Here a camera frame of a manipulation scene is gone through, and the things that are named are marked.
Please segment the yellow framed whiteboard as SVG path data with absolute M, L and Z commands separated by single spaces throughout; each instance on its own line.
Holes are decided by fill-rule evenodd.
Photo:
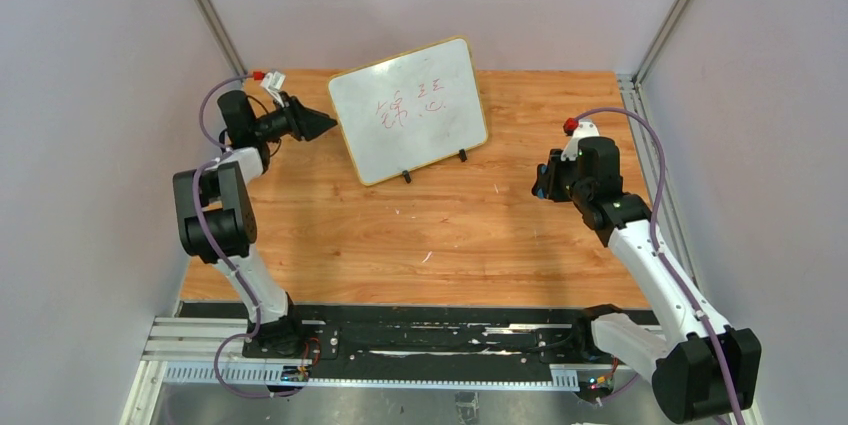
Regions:
M 489 138 L 471 47 L 463 36 L 339 73 L 327 88 L 365 186 L 456 157 Z

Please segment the blue black eraser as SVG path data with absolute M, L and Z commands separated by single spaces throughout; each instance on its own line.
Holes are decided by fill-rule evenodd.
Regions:
M 536 179 L 532 186 L 531 193 L 539 199 L 547 198 L 547 165 L 539 164 L 536 167 Z

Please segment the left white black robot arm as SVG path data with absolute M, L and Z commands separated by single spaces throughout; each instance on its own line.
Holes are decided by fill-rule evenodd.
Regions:
M 178 234 L 184 251 L 213 266 L 237 292 L 248 313 L 249 347 L 289 358 L 308 343 L 290 295 L 271 277 L 256 246 L 258 226 L 248 184 L 270 166 L 270 145 L 290 136 L 312 141 L 336 127 L 330 115 L 281 93 L 259 116 L 241 90 L 217 100 L 229 139 L 221 158 L 172 178 Z

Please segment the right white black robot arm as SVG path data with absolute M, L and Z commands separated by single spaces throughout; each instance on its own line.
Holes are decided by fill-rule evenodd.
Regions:
M 624 190 L 612 139 L 573 137 L 551 150 L 536 169 L 532 193 L 575 206 L 635 279 L 663 332 L 648 332 L 611 304 L 590 307 L 577 325 L 584 354 L 608 354 L 630 366 L 676 424 L 751 408 L 761 342 L 751 329 L 734 328 L 668 251 L 645 200 Z

